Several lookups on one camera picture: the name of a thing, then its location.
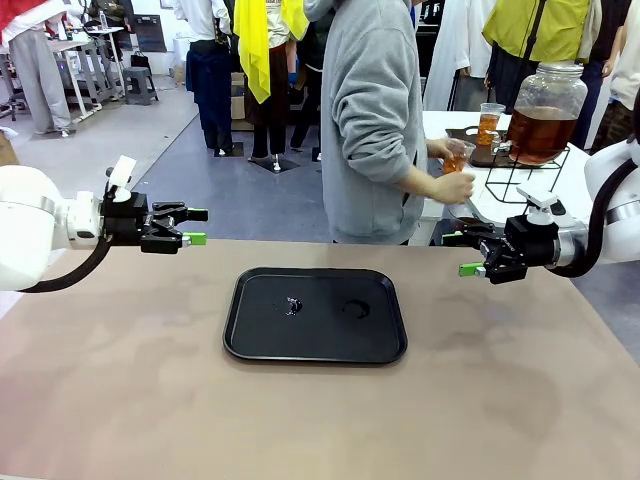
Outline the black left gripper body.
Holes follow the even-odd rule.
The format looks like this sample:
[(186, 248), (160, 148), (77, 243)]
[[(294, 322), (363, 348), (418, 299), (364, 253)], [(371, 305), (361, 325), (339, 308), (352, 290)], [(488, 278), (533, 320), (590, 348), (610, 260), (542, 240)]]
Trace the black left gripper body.
[(101, 203), (102, 236), (110, 246), (140, 246), (148, 214), (146, 194), (133, 192), (116, 202), (115, 194), (107, 192)]

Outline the person's left hand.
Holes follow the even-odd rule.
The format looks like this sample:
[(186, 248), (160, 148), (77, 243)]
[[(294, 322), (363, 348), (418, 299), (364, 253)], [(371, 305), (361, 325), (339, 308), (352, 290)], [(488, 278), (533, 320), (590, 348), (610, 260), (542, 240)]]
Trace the person's left hand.
[(466, 151), (466, 143), (455, 138), (427, 139), (426, 146), (430, 158), (442, 160), (450, 160)]

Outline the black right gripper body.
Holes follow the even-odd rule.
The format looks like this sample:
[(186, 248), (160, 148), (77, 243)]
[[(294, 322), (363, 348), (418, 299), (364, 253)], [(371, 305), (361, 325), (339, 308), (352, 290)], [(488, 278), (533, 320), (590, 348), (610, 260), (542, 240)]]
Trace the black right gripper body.
[(556, 255), (558, 225), (531, 223), (526, 215), (509, 217), (504, 227), (505, 246), (501, 260), (505, 265), (547, 266)]

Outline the person's right hand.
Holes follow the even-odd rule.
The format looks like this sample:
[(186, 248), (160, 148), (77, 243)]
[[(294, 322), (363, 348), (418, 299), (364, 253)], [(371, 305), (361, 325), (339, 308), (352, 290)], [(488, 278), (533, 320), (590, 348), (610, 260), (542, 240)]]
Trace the person's right hand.
[(466, 203), (473, 195), (475, 176), (452, 172), (435, 179), (431, 198), (446, 205)]

